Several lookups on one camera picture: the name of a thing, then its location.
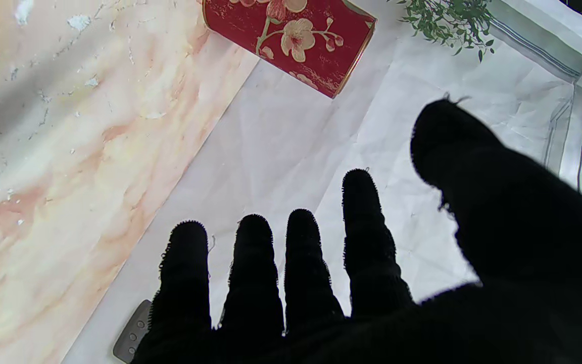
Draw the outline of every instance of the red tin can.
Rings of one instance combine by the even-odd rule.
[[[208,28],[333,98],[376,18],[347,0],[203,0]]]

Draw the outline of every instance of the gold rim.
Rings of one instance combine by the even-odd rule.
[[[340,86],[338,87],[338,89],[335,90],[335,93],[333,93],[332,99],[334,99],[336,96],[338,96],[338,94],[343,90],[343,87],[345,87],[345,84],[347,83],[347,81],[349,81],[349,77],[352,75],[352,72],[354,71],[354,67],[356,67],[356,65],[358,64],[358,61],[361,59],[361,55],[363,55],[363,51],[365,50],[365,48],[367,48],[367,45],[369,44],[370,39],[372,39],[372,34],[374,34],[375,28],[376,28],[376,19],[374,19],[374,22],[372,23],[372,27],[370,27],[370,31],[367,33],[367,37],[365,37],[365,41],[363,41],[363,45],[358,50],[358,54],[356,55],[356,59],[352,62],[352,65],[349,66],[349,69],[347,70],[347,73],[345,74],[345,77],[343,78],[343,81],[340,83]]]
[[[201,14],[204,15],[204,23],[206,24],[206,27],[210,29],[210,25],[208,25],[208,19],[206,19],[206,0],[203,0],[201,3]]]

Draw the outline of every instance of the pink marble surface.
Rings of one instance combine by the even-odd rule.
[[[0,362],[60,362],[257,58],[195,0],[0,1]]]

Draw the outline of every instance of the floral pattern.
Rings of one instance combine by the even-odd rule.
[[[268,58],[269,60],[273,59],[273,50],[271,48],[268,47],[264,47],[262,48],[262,54]]]
[[[257,0],[257,2],[268,3],[266,16],[277,19],[278,21],[286,18],[287,10],[293,13],[299,13],[307,7],[307,0]]]
[[[266,21],[262,30],[262,35],[257,37],[255,53],[261,58],[273,60],[273,50],[269,46],[264,46],[273,35],[281,34],[280,49],[285,56],[291,55],[293,60],[303,63],[307,60],[305,51],[316,45],[316,34],[319,34],[325,40],[325,47],[328,52],[335,51],[336,48],[342,47],[345,40],[340,35],[330,32],[329,28],[333,24],[332,18],[326,18],[325,30],[314,30],[314,24],[307,18],[289,20],[284,24],[282,30],[269,32],[269,27],[281,25],[286,19],[286,11],[300,13],[307,7],[308,0],[229,0],[236,4],[241,3],[244,7],[252,7],[256,3],[266,4]],[[318,89],[314,81],[301,73],[290,72],[290,74],[307,85]]]
[[[242,5],[244,5],[245,7],[249,8],[252,7],[255,4],[256,0],[229,0],[231,3],[236,4],[236,3],[242,3]]]
[[[305,76],[304,74],[295,73],[295,72],[289,72],[289,74],[291,76],[297,78],[298,80],[306,83],[307,85],[313,87],[314,89],[318,89],[318,87],[316,86],[316,84],[314,83],[314,81],[310,80],[309,77]]]
[[[316,44],[316,38],[311,30],[314,25],[309,19],[291,20],[284,26],[280,46],[285,56],[291,55],[296,62],[304,62],[307,57],[305,50],[311,49]]]

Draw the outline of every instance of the gloved hand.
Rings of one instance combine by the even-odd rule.
[[[361,325],[413,306],[376,187],[363,170],[347,173],[343,181],[343,213],[351,317],[344,316],[333,295],[314,216],[295,210],[286,231],[286,331],[273,236],[266,220],[257,215],[239,224],[224,313],[213,329],[207,235],[200,223],[187,221],[172,231],[160,266],[161,287],[152,303],[150,331],[133,363],[299,362]]]

